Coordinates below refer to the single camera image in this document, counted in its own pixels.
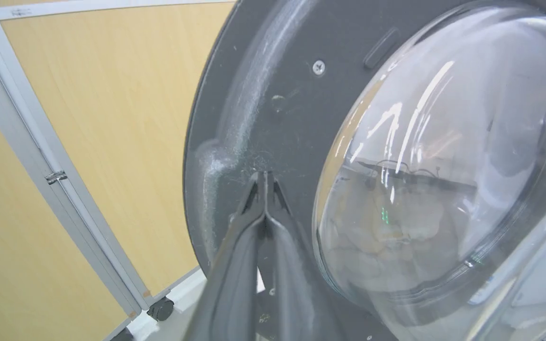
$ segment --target washing machine door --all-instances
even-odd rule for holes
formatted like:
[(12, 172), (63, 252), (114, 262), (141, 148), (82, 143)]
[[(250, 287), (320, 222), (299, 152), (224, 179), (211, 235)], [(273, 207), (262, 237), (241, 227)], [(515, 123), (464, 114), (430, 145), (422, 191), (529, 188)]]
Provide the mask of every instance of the washing machine door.
[(255, 171), (284, 186), (347, 339), (542, 339), (546, 1), (238, 2), (186, 144), (206, 273)]

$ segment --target screw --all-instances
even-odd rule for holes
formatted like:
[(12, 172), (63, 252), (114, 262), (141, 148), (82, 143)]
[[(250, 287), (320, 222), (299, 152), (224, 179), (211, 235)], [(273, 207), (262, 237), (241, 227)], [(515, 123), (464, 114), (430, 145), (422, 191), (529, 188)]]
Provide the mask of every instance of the screw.
[(326, 70), (326, 64), (322, 60), (318, 60), (313, 64), (312, 69), (314, 74), (321, 76)]

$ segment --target wooden panel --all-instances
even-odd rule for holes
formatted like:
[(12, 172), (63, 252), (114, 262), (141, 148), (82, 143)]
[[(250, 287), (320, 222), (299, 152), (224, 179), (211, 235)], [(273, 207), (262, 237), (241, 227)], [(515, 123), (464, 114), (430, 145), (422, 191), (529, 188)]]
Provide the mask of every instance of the wooden panel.
[(125, 319), (0, 132), (0, 341), (99, 341)]
[(66, 0), (0, 0), (0, 7), (41, 4), (42, 2), (56, 2), (56, 1), (66, 1)]
[(48, 118), (155, 295), (197, 266), (182, 158), (193, 95), (233, 4), (2, 22)]

